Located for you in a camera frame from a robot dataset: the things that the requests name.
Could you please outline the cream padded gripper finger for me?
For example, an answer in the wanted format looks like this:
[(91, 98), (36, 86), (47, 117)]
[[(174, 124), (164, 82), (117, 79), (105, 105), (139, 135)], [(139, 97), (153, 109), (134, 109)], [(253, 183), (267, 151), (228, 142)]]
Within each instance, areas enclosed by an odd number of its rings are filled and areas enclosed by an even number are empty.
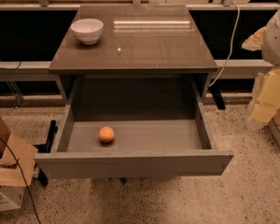
[(261, 50), (262, 38), (265, 31), (265, 27), (258, 29), (254, 34), (244, 41), (242, 48), (249, 51)]
[(255, 78), (252, 100), (245, 118), (245, 125), (258, 130), (266, 126), (280, 109), (280, 67), (270, 72), (258, 73)]

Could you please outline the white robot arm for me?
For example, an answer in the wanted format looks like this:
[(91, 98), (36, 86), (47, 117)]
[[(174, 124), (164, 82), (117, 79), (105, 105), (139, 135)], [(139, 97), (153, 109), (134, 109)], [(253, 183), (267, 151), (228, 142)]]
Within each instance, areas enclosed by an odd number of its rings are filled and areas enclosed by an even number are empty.
[(280, 8), (265, 27), (244, 41), (242, 48), (260, 50), (262, 59), (273, 65), (270, 72), (259, 73), (255, 78), (247, 109), (246, 126), (258, 130), (266, 126), (280, 109)]

